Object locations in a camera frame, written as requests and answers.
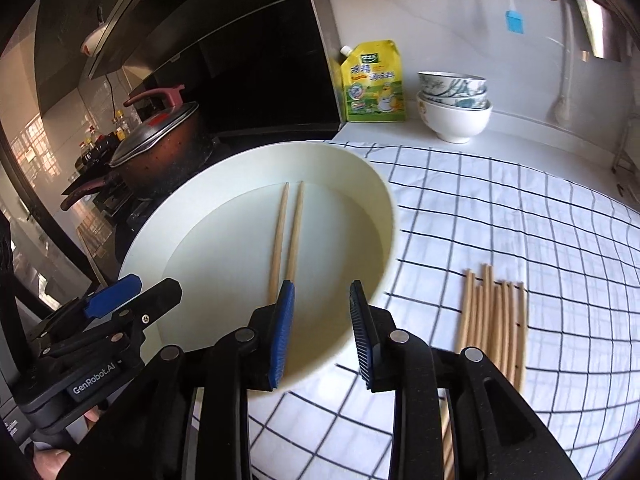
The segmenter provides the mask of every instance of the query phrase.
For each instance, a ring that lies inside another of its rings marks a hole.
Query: metal screw
[[[246,343],[251,341],[255,336],[255,332],[250,328],[241,328],[236,331],[236,341],[239,343]]]
[[[465,357],[470,361],[479,363],[480,361],[482,361],[482,352],[475,347],[467,348],[465,350]]]
[[[389,334],[389,337],[394,343],[406,343],[409,341],[409,335],[404,330],[394,330]]]
[[[173,361],[175,358],[178,357],[178,355],[180,355],[180,348],[174,345],[165,346],[160,351],[160,357],[164,361]]]

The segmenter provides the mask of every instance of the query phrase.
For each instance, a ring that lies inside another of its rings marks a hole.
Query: bowl
[[[305,193],[295,309],[278,389],[334,363],[353,341],[349,286],[361,280],[369,302],[383,302],[397,236],[394,200],[382,177],[354,153],[320,142],[286,142],[207,168],[140,229],[120,275],[138,275],[143,290],[171,277],[183,291],[180,304],[145,330],[145,362],[168,344],[184,351],[212,346],[269,304],[282,191],[289,182],[281,279],[300,181]]]
[[[459,108],[474,108],[477,110],[486,108],[487,102],[486,92],[472,97],[434,97],[421,92],[420,97],[432,103],[457,106]]]
[[[446,142],[464,144],[471,137],[482,132],[491,116],[492,105],[487,101],[486,108],[473,110],[434,103],[417,96],[418,111],[424,123],[436,135]]]
[[[420,90],[434,97],[473,97],[486,92],[486,79],[452,72],[418,72]]]

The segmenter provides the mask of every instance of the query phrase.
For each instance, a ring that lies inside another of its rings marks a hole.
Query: pot lid
[[[124,164],[136,155],[146,152],[158,140],[187,120],[198,109],[198,103],[183,103],[153,114],[133,130],[116,148],[109,165],[112,168]]]

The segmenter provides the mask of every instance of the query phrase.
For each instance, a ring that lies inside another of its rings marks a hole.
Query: pot handle
[[[62,209],[62,211],[69,211],[71,206],[83,196],[91,195],[91,193],[95,193],[99,189],[102,189],[107,184],[113,182],[117,178],[117,175],[118,173],[116,171],[111,171],[111,173],[108,173],[105,176],[94,178],[93,180],[82,184],[82,186],[79,186],[77,189],[69,193],[69,195],[60,204],[60,209]]]
[[[169,107],[181,105],[183,100],[182,96],[180,95],[180,90],[184,90],[184,85],[176,85],[172,88],[152,88],[151,90],[145,90],[138,95],[130,97],[129,99],[124,101],[122,105],[124,107],[131,106],[133,103],[137,103],[145,97],[151,97],[153,95],[164,96]]]

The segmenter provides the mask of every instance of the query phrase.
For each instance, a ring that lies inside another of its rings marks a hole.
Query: stack of bowls
[[[418,72],[418,78],[420,117],[442,140],[463,144],[486,128],[492,110],[486,79],[450,72]]]

